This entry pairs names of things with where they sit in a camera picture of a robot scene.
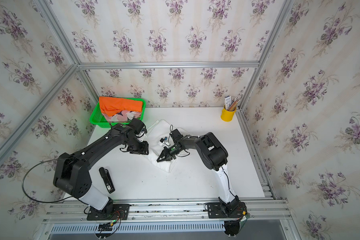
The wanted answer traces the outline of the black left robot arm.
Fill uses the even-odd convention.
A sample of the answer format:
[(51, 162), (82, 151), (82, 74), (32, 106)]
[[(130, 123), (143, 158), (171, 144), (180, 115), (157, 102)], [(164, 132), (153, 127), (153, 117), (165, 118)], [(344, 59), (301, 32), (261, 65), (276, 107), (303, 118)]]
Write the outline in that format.
[(92, 184), (90, 169), (120, 145), (126, 146), (130, 154), (148, 155), (148, 142), (139, 139), (146, 132), (145, 124), (139, 119), (132, 119), (126, 125), (117, 123), (85, 148), (73, 154), (60, 155), (55, 159), (57, 165), (53, 185), (98, 212), (112, 213), (114, 202)]

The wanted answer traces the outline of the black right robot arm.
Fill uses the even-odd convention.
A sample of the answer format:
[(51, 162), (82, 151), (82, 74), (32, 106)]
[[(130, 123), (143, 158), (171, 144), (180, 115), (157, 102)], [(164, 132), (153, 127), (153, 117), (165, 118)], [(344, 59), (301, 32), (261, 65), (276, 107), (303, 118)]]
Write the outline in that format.
[(231, 210), (245, 207), (239, 197), (234, 193), (228, 174), (228, 151), (217, 139), (208, 132), (201, 136), (182, 135), (178, 129), (170, 131), (169, 134), (173, 144), (164, 147), (157, 162), (169, 162), (175, 160), (181, 152), (188, 153), (189, 150), (196, 150), (203, 164), (211, 170), (219, 184), (219, 202), (222, 207)]

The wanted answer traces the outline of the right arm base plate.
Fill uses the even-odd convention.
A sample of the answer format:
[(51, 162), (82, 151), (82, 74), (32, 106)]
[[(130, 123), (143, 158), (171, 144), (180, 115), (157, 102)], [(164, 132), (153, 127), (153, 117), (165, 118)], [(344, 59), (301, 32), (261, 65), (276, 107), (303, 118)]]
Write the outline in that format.
[(248, 214), (245, 203), (236, 200), (228, 204), (224, 202), (206, 203), (205, 209), (209, 219), (239, 219)]

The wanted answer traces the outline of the pink shark print shorts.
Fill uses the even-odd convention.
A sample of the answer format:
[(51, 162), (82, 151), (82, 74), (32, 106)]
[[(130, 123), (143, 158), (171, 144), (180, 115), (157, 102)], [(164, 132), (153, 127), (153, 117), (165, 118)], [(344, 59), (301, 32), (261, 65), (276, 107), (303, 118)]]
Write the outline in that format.
[(123, 110), (113, 116), (108, 116), (107, 114), (102, 113), (103, 117), (109, 123), (127, 123), (130, 122), (132, 119), (138, 119), (141, 117), (141, 112), (135, 111), (128, 111)]

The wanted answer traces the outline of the orange shorts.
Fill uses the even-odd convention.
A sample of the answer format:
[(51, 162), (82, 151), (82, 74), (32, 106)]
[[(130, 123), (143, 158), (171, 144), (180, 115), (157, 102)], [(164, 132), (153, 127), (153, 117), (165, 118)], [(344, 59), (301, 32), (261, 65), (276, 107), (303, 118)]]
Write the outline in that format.
[(99, 97), (101, 113), (109, 117), (117, 115), (122, 111), (141, 112), (143, 102), (124, 98)]

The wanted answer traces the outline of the white cloth garment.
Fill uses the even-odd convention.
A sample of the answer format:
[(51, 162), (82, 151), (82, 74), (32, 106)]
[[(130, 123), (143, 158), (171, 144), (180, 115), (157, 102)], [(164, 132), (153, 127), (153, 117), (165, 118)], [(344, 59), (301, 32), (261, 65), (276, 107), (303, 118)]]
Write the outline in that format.
[(143, 141), (147, 141), (149, 144), (149, 154), (143, 155), (149, 163), (158, 169), (170, 173), (176, 164), (176, 160), (171, 160), (167, 162), (157, 162), (157, 158), (164, 149), (165, 146), (159, 145), (159, 140), (164, 137), (168, 137), (170, 145), (174, 144), (173, 140), (170, 138), (171, 126), (165, 120), (157, 120), (152, 126), (148, 128), (148, 132), (143, 136)]

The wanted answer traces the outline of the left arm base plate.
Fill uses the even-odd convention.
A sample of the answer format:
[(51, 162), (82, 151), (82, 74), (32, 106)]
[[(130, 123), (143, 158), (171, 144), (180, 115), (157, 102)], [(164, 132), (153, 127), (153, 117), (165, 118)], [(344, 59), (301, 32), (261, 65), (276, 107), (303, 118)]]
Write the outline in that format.
[(89, 213), (87, 214), (87, 221), (111, 221), (121, 219), (126, 220), (128, 218), (129, 204), (113, 204), (111, 207), (106, 206), (103, 210), (97, 210), (90, 207)]

